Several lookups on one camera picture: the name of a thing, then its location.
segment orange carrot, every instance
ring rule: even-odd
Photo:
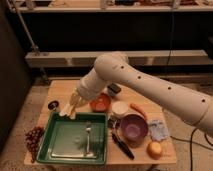
[[[143,109],[141,109],[138,105],[136,105],[135,103],[130,103],[130,107],[132,109],[134,109],[135,111],[139,112],[143,118],[147,121],[147,115],[146,113],[143,111]]]

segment green plastic tray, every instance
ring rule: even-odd
[[[90,154],[86,155],[86,122],[90,121]],[[52,113],[37,162],[55,164],[105,164],[107,148],[107,116],[104,113],[77,113],[76,119]]]

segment wall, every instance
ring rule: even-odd
[[[0,151],[30,88],[29,69],[0,1]]]

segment cable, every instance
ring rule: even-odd
[[[190,144],[189,144],[189,152],[190,152],[190,171],[193,171],[192,142],[193,142],[194,133],[195,133],[197,130],[198,130],[197,128],[193,129],[193,131],[192,131],[192,133],[191,133],[191,137],[190,137]]]
[[[213,146],[213,143],[211,143],[211,142],[209,141],[209,139],[208,139],[208,137],[207,137],[207,134],[206,134],[206,133],[204,134],[204,137],[205,137],[205,139],[206,139],[207,143],[208,143],[209,145]]]
[[[176,138],[176,137],[174,137],[174,136],[170,136],[170,137],[171,137],[172,139],[176,140],[176,141],[182,141],[182,142],[190,143],[190,140],[185,140],[185,139],[181,139],[181,138]],[[195,145],[198,145],[198,146],[200,146],[200,147],[203,147],[203,148],[205,148],[205,149],[207,149],[207,150],[213,151],[213,148],[207,147],[207,146],[205,146],[205,145],[203,145],[203,144],[200,144],[200,143],[198,143],[198,142],[192,141],[192,143],[195,144]]]
[[[173,7],[171,7],[171,30],[170,30],[170,42],[169,42],[169,56],[166,60],[166,66],[165,66],[165,78],[167,77],[168,74],[168,65],[171,59],[171,55],[172,55],[172,47],[173,47],[173,41],[174,41],[174,29],[175,29],[175,16],[174,16],[174,11],[173,11]]]

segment knife handle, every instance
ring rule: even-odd
[[[130,158],[130,159],[134,159],[134,155],[132,154],[132,152],[130,151],[129,147],[120,139],[118,139],[118,137],[112,133],[112,138],[114,140],[114,142],[119,146],[119,148]]]
[[[120,147],[120,149],[130,158],[130,159],[134,159],[134,155],[132,154],[132,152],[130,151],[129,147],[123,142],[123,141],[119,141],[118,145]]]

